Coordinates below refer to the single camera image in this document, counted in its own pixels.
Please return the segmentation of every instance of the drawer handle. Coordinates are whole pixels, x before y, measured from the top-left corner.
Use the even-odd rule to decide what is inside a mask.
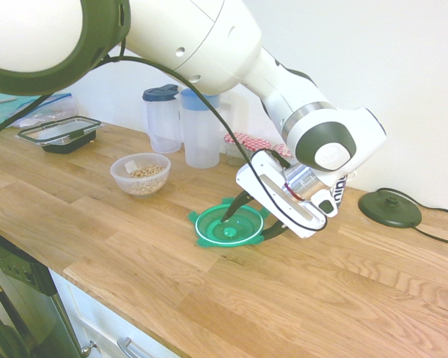
[[[137,356],[136,354],[134,354],[133,352],[131,352],[128,348],[128,346],[132,343],[133,341],[131,340],[131,338],[126,337],[126,338],[120,338],[116,341],[116,343],[118,344],[118,347],[121,348],[121,350],[123,351],[124,354],[126,354],[129,358],[152,358],[149,355],[145,355],[145,356]]]

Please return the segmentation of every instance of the red checkered cloth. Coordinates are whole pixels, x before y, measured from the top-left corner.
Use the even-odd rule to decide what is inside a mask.
[[[290,158],[292,157],[292,153],[290,152],[290,149],[287,148],[285,144],[278,144],[274,147],[274,151],[279,153],[284,158]]]
[[[249,139],[249,136],[245,133],[233,133],[233,134],[240,144],[244,144]],[[231,134],[226,134],[224,136],[224,142],[234,144],[234,140],[231,138]]]
[[[272,145],[265,139],[251,138],[244,142],[244,147],[250,151],[258,151],[259,149],[269,149]]]

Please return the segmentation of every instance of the blue lid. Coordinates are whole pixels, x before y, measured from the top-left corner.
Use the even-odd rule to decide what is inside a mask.
[[[148,102],[171,101],[179,93],[178,86],[167,84],[158,88],[150,88],[144,91],[143,99]]]
[[[203,95],[214,108],[220,105],[220,95]],[[187,110],[209,110],[208,106],[195,94],[192,89],[187,88],[181,92],[182,107]]]

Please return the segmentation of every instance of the bowl rim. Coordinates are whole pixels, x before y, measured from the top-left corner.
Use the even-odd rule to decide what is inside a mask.
[[[142,154],[145,154],[145,155],[151,155],[151,156],[153,156],[153,157],[161,157],[161,158],[164,158],[164,159],[167,161],[167,166],[166,166],[166,168],[164,168],[164,170],[162,170],[161,172],[159,172],[159,173],[157,173],[157,174],[155,174],[155,175],[152,175],[152,176],[150,176],[150,177],[144,177],[144,178],[125,178],[125,177],[122,177],[122,176],[120,176],[120,175],[118,175],[118,174],[113,173],[113,168],[116,167],[116,163],[118,163],[120,160],[128,159],[128,158],[135,157],[135,156],[137,156],[137,155],[142,155]],[[131,183],[135,183],[135,182],[138,182],[138,181],[151,180],[151,179],[158,178],[158,177],[160,177],[160,176],[165,175],[170,169],[171,169],[171,160],[169,160],[168,157],[165,157],[165,156],[162,155],[162,154],[158,154],[158,153],[135,153],[135,154],[130,154],[130,155],[127,155],[127,156],[125,156],[125,157],[119,158],[117,161],[115,161],[115,162],[111,165],[111,167],[110,167],[110,174],[111,174],[111,176],[112,176],[114,179],[118,179],[118,180],[123,180],[123,181],[128,181],[128,182],[131,182]]]

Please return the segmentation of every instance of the cabinet drawer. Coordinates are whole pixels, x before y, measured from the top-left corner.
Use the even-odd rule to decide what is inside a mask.
[[[178,358],[172,351],[138,330],[134,325],[100,304],[59,274],[52,271],[52,277],[70,319],[72,315],[74,316],[74,319],[71,319],[72,324],[75,321],[81,329],[87,331],[88,336],[95,337],[100,350],[109,352],[109,357],[126,358],[126,355],[118,348],[117,341],[129,338],[132,343],[128,349],[134,352],[136,357]]]

